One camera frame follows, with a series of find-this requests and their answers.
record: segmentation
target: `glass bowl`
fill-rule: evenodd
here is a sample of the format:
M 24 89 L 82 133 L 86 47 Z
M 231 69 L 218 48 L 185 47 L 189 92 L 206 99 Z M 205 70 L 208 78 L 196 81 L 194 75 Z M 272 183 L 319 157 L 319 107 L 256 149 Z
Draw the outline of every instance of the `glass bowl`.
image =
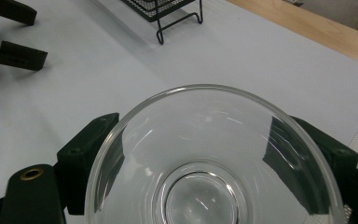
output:
M 192 85 L 136 106 L 105 139 L 89 224 L 344 222 L 336 181 L 296 122 L 249 92 Z

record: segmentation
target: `black metal basket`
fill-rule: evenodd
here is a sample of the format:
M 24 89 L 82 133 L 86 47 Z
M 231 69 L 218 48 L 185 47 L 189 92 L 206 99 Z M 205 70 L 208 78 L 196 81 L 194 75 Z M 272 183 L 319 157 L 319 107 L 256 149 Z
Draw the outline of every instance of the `black metal basket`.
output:
M 125 4 L 131 7 L 136 13 L 142 16 L 145 20 L 149 22 L 157 21 L 158 22 L 158 31 L 157 39 L 158 42 L 162 45 L 164 44 L 164 37 L 162 31 L 175 25 L 176 23 L 183 21 L 189 17 L 196 16 L 199 24 L 203 22 L 202 17 L 202 2 L 200 0 L 200 14 L 193 12 L 189 13 L 183 18 L 174 21 L 164 27 L 161 27 L 160 19 L 175 10 L 188 5 L 195 0 L 122 0 Z

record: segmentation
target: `transparent bowl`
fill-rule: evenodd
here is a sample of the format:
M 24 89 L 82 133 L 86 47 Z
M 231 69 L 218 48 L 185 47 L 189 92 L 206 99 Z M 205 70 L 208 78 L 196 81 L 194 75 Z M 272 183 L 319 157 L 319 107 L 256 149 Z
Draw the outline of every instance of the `transparent bowl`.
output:
M 217 85 L 136 106 L 105 139 L 88 223 L 344 223 L 336 181 L 310 137 L 276 106 Z

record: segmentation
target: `white table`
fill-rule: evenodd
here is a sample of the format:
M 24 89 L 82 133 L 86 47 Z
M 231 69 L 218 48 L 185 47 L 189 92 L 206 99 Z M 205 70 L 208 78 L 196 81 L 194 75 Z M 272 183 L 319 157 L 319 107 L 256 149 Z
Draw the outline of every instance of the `white table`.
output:
M 249 91 L 345 145 L 358 132 L 358 62 L 224 0 L 204 1 L 204 23 L 175 25 L 164 46 L 157 25 L 119 1 L 22 3 L 38 11 L 35 26 L 0 18 L 0 41 L 45 50 L 48 58 L 39 72 L 0 65 L 0 197 L 18 170 L 54 164 L 92 119 L 122 117 L 186 84 Z

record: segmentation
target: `black wire rack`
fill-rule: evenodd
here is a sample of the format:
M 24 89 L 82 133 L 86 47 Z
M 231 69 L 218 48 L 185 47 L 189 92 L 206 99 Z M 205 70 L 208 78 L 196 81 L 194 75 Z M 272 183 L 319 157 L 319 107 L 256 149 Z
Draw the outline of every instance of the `black wire rack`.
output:
M 183 21 L 189 17 L 195 16 L 199 24 L 203 22 L 202 16 L 202 0 L 200 1 L 200 14 L 197 12 L 188 13 L 183 18 L 173 21 L 166 26 L 161 26 L 160 19 L 168 14 L 174 12 L 175 10 L 184 7 L 195 0 L 122 0 L 125 4 L 131 7 L 136 13 L 142 16 L 145 20 L 149 22 L 157 21 L 158 22 L 158 31 L 156 33 L 158 42 L 162 45 L 164 44 L 164 36 L 162 31 L 170 28 L 176 23 Z

